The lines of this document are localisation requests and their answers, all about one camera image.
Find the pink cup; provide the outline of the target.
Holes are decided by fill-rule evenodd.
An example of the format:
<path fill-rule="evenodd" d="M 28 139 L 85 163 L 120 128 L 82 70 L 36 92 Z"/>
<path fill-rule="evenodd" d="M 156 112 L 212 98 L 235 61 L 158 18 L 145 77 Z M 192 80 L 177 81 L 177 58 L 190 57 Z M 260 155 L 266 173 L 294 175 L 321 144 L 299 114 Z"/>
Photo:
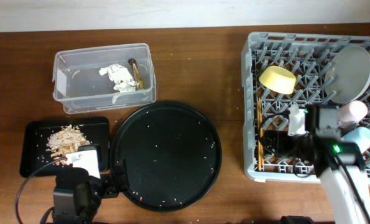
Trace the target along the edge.
<path fill-rule="evenodd" d="M 346 129 L 361 121 L 367 115 L 368 107 L 362 101 L 354 100 L 342 106 L 338 112 L 340 127 Z"/>

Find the blue cup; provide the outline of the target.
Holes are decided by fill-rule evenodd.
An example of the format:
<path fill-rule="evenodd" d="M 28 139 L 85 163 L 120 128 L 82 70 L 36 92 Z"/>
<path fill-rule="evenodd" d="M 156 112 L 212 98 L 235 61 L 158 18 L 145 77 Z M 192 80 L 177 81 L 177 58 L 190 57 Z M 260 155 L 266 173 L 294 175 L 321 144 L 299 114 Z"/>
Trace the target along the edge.
<path fill-rule="evenodd" d="M 348 134 L 345 134 L 341 140 L 357 144 L 361 153 L 364 153 L 370 148 L 370 130 L 365 127 L 358 127 Z"/>

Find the wooden chopstick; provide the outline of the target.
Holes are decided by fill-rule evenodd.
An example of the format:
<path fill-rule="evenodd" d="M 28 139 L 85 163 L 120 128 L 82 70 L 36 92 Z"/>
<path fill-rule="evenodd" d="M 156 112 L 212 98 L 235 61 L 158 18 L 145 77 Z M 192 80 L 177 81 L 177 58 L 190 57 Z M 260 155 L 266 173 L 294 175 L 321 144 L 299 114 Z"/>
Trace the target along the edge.
<path fill-rule="evenodd" d="M 263 117 L 262 117 L 262 102 L 261 102 L 261 99 L 258 100 L 258 106 L 259 106 L 259 138 L 260 138 L 260 146 L 259 146 L 259 157 L 260 157 L 260 166 L 259 166 L 259 169 L 262 170 L 262 168 L 264 167 L 264 148 L 263 148 L 263 145 L 262 145 L 262 137 L 263 137 L 263 130 L 262 130 L 262 122 L 263 122 Z"/>
<path fill-rule="evenodd" d="M 262 123 L 262 108 L 261 108 L 261 100 L 259 97 L 257 97 L 257 125 L 258 125 L 258 156 L 259 156 L 259 165 L 258 170 L 262 170 L 262 166 L 264 164 L 264 157 L 262 155 L 263 153 L 263 147 L 261 143 L 261 137 L 262 137 L 262 131 L 261 131 L 261 123 Z"/>

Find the food scraps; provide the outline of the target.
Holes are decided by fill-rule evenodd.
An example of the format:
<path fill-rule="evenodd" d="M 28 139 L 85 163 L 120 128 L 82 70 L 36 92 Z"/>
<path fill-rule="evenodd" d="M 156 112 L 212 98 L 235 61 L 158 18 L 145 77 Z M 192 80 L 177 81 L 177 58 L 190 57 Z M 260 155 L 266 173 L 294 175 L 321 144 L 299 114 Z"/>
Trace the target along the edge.
<path fill-rule="evenodd" d="M 47 141 L 47 152 L 55 161 L 56 166 L 66 165 L 66 160 L 58 161 L 67 154 L 78 152 L 79 147 L 90 145 L 86 136 L 81 132 L 79 126 L 62 126 L 57 133 L 52 134 Z"/>

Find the round black serving tray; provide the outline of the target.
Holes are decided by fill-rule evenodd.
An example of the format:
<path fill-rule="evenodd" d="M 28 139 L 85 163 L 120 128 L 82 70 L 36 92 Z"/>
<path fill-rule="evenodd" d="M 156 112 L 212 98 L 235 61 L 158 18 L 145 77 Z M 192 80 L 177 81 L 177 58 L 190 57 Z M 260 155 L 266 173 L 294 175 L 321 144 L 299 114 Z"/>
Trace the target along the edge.
<path fill-rule="evenodd" d="M 183 103 L 163 101 L 133 112 L 110 144 L 110 164 L 125 161 L 135 205 L 172 212 L 197 203 L 218 178 L 222 147 L 211 121 Z"/>

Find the yellow bowl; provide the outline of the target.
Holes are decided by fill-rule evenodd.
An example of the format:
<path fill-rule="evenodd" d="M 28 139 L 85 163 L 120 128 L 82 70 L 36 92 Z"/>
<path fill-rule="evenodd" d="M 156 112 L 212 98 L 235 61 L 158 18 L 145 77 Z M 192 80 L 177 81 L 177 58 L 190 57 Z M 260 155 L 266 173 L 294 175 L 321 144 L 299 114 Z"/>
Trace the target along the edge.
<path fill-rule="evenodd" d="M 282 67 L 270 66 L 260 75 L 259 82 L 274 92 L 289 95 L 294 92 L 296 77 Z"/>

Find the grey ceramic plate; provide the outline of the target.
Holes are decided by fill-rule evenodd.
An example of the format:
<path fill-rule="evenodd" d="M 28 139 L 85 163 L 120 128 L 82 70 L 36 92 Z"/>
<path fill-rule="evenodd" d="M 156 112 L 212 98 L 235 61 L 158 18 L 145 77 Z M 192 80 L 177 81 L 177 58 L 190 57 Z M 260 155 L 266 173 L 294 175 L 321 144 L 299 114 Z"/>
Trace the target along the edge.
<path fill-rule="evenodd" d="M 335 55 L 325 73 L 324 91 L 331 101 L 345 104 L 359 98 L 370 85 L 370 54 L 359 46 L 344 48 Z"/>

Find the gold coffee sachet wrapper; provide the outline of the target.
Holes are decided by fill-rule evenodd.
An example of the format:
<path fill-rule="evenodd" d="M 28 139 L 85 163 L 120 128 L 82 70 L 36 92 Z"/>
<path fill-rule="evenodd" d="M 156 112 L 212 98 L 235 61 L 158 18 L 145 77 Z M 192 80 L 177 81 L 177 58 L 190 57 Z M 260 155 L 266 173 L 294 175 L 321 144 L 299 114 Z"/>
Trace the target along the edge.
<path fill-rule="evenodd" d="M 144 90 L 145 89 L 145 84 L 144 84 L 143 79 L 140 76 L 139 69 L 138 69 L 138 66 L 137 66 L 137 61 L 134 58 L 130 58 L 128 60 L 128 63 L 130 64 L 130 66 L 132 68 L 132 71 L 133 71 L 133 74 L 134 74 L 134 79 L 137 82 L 137 88 L 139 90 Z"/>

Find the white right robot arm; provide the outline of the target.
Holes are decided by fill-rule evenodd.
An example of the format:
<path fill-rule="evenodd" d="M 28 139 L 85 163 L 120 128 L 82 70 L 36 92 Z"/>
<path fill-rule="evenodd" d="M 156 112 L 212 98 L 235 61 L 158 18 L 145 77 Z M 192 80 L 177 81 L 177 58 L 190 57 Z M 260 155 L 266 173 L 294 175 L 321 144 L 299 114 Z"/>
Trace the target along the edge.
<path fill-rule="evenodd" d="M 261 147 L 277 157 L 313 165 L 329 198 L 336 223 L 370 223 L 370 193 L 359 146 L 341 141 L 339 112 L 334 106 L 292 105 L 280 113 L 287 131 L 258 127 Z"/>

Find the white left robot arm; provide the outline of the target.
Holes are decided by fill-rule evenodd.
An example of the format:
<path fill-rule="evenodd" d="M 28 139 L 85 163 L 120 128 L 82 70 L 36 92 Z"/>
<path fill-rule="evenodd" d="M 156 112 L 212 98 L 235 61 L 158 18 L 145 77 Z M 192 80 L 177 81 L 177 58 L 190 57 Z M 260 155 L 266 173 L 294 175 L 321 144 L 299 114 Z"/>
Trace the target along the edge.
<path fill-rule="evenodd" d="M 68 170 L 56 175 L 53 207 L 41 219 L 46 223 L 92 223 L 101 201 L 116 198 L 129 189 L 126 161 L 118 160 L 108 174 L 98 168 L 98 146 L 87 145 L 66 155 Z"/>

